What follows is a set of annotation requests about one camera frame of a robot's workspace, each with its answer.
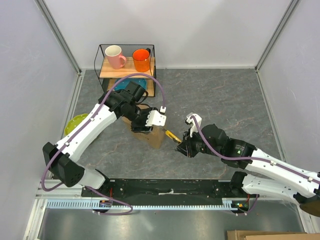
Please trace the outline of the yellow utility knife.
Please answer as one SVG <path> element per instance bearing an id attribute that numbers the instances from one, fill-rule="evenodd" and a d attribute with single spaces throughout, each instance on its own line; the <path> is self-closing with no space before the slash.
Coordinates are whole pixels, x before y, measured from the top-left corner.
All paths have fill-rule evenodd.
<path id="1" fill-rule="evenodd" d="M 167 137 L 169 137 L 169 138 L 170 138 L 171 140 L 173 140 L 175 143 L 177 143 L 177 144 L 181 143 L 181 140 L 180 140 L 176 135 L 174 135 L 171 131 L 165 130 L 164 133 L 165 133 L 165 135 L 166 135 Z"/>

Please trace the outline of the brown cardboard express box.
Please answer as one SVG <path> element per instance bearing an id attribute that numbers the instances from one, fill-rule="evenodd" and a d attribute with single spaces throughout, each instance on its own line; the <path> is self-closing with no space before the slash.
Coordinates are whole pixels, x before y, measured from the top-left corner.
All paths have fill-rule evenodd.
<path id="1" fill-rule="evenodd" d="M 152 131 L 149 133 L 135 133 L 131 131 L 131 121 L 128 120 L 126 117 L 122 117 L 121 119 L 124 122 L 126 128 L 129 130 L 130 134 L 135 139 L 147 143 L 154 149 L 159 149 L 161 147 L 161 144 L 165 138 L 165 132 L 163 131 L 164 128 L 162 126 L 153 126 Z"/>

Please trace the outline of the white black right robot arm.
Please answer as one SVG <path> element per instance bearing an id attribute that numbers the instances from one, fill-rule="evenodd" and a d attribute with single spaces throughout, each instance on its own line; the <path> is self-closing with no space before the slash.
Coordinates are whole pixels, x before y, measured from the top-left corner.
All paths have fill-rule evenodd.
<path id="1" fill-rule="evenodd" d="M 256 146 L 235 138 L 215 124 L 200 132 L 184 132 L 176 151 L 188 158 L 198 153 L 219 157 L 232 168 L 239 168 L 231 178 L 229 191 L 235 197 L 243 194 L 283 198 L 304 212 L 320 215 L 320 174 L 277 159 Z"/>

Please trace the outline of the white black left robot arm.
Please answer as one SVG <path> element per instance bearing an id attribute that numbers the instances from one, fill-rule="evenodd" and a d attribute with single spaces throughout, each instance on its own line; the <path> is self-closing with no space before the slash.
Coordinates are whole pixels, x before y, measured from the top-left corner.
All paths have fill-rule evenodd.
<path id="1" fill-rule="evenodd" d="M 117 119 L 125 117 L 135 121 L 143 118 L 144 111 L 138 104 L 145 91 L 142 86 L 131 81 L 125 89 L 109 90 L 103 94 L 93 110 L 71 133 L 56 144 L 47 142 L 43 146 L 45 170 L 54 174 L 67 187 L 80 184 L 91 187 L 99 197 L 106 196 L 110 191 L 107 177 L 77 162 L 98 135 Z"/>

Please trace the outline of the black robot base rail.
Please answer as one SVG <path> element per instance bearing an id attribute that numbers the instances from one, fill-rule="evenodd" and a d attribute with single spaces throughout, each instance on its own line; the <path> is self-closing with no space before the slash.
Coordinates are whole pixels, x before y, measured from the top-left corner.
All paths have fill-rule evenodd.
<path id="1" fill-rule="evenodd" d="M 98 192 L 132 206 L 213 206 L 226 199 L 255 199 L 232 190 L 229 180 L 114 178 Z"/>

